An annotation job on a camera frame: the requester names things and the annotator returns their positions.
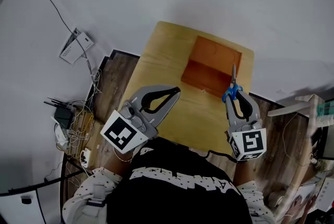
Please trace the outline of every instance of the black t-shirt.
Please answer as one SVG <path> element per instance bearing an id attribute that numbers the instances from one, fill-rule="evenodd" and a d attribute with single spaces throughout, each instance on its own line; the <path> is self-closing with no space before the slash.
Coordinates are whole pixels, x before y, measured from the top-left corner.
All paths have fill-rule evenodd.
<path id="1" fill-rule="evenodd" d="M 244 197 L 224 171 L 162 138 L 142 147 L 106 203 L 107 223 L 252 223 Z"/>

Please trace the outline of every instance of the polka dot sleeve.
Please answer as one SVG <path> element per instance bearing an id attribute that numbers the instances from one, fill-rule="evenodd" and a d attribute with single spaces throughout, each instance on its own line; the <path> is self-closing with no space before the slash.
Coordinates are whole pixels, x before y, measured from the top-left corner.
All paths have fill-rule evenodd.
<path id="1" fill-rule="evenodd" d="M 92 170 L 93 175 L 87 178 L 74 196 L 69 199 L 63 206 L 63 219 L 66 224 L 77 223 L 78 216 L 84 215 L 85 218 L 91 218 L 90 223 L 95 223 L 97 218 L 95 216 L 87 216 L 85 211 L 86 202 L 93 198 L 94 184 L 102 184 L 105 187 L 105 195 L 110 194 L 122 180 L 122 177 L 110 172 L 109 170 L 100 167 Z"/>
<path id="2" fill-rule="evenodd" d="M 249 181 L 237 187 L 244 196 L 248 205 L 249 214 L 253 223 L 274 224 L 275 217 L 263 202 L 262 192 L 257 190 L 255 181 Z"/>

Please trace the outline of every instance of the desk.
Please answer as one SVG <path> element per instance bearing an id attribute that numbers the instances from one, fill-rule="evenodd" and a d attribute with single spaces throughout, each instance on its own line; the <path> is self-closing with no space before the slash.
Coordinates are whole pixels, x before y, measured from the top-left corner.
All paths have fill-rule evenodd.
<path id="1" fill-rule="evenodd" d="M 191 28 L 159 21 L 141 55 L 120 104 L 140 87 L 170 85 L 181 89 L 181 96 L 158 126 L 159 136 L 199 149 L 230 154 L 225 131 L 229 124 L 220 98 L 181 82 L 182 73 L 197 36 L 224 44 L 242 53 L 237 83 L 249 92 L 254 52 L 228 40 Z"/>

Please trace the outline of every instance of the bracelet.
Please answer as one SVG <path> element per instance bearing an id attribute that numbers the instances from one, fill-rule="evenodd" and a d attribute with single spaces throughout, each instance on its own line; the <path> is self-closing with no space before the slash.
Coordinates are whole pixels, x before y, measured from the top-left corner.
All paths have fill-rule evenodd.
<path id="1" fill-rule="evenodd" d="M 117 157 L 120 161 L 122 161 L 122 162 L 131 162 L 132 159 L 134 158 L 134 153 L 132 153 L 132 157 L 131 157 L 129 160 L 123 160 L 122 158 L 120 158 L 120 157 L 117 155 L 117 153 L 116 153 L 116 151 L 115 151 L 115 147 L 113 147 L 113 150 L 114 150 L 114 154 L 116 155 L 116 157 Z"/>

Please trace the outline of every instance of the white wall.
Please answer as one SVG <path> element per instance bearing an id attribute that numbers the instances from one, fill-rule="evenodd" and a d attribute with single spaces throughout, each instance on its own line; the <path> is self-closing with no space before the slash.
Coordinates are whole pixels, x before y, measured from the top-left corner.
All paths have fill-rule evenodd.
<path id="1" fill-rule="evenodd" d="M 78 26 L 54 2 L 69 27 Z M 43 101 L 84 99 L 91 86 L 85 60 L 72 67 L 58 58 L 69 35 L 48 0 L 4 0 L 0 5 L 0 193 L 43 182 L 62 160 L 50 118 L 55 108 Z M 87 54 L 93 67 L 104 57 L 100 48 Z M 59 173 L 60 168 L 48 179 Z M 58 196 L 57 185 L 39 192 L 42 205 L 54 208 L 45 216 L 48 224 L 59 223 Z"/>
<path id="2" fill-rule="evenodd" d="M 334 0 L 60 1 L 105 49 L 140 54 L 165 20 L 254 50 L 252 92 L 270 100 L 333 86 Z"/>

